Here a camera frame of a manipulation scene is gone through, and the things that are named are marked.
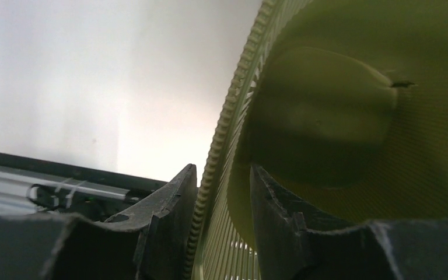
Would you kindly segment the green perforated waste bin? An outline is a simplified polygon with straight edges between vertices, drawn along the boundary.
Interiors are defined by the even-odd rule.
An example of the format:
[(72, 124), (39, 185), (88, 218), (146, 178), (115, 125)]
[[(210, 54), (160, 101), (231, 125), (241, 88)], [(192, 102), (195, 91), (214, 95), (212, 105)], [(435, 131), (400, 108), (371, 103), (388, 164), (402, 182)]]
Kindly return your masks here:
[(185, 279), (263, 279), (250, 169), (351, 224), (448, 219), (448, 1), (264, 1), (203, 172)]

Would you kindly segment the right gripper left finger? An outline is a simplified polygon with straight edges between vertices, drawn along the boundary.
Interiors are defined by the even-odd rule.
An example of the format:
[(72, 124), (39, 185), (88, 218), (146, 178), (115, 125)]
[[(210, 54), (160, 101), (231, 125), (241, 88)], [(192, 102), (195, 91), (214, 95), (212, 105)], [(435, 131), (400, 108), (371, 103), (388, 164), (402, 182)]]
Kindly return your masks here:
[(182, 279), (196, 180), (188, 164), (105, 222), (0, 215), (0, 279)]

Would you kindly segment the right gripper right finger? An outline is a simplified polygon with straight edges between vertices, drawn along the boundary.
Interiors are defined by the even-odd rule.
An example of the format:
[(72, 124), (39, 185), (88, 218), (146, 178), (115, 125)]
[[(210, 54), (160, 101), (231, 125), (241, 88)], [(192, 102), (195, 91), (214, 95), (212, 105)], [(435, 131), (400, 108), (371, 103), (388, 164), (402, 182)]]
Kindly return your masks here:
[(250, 169), (255, 250), (263, 279), (448, 279), (448, 219), (332, 216)]

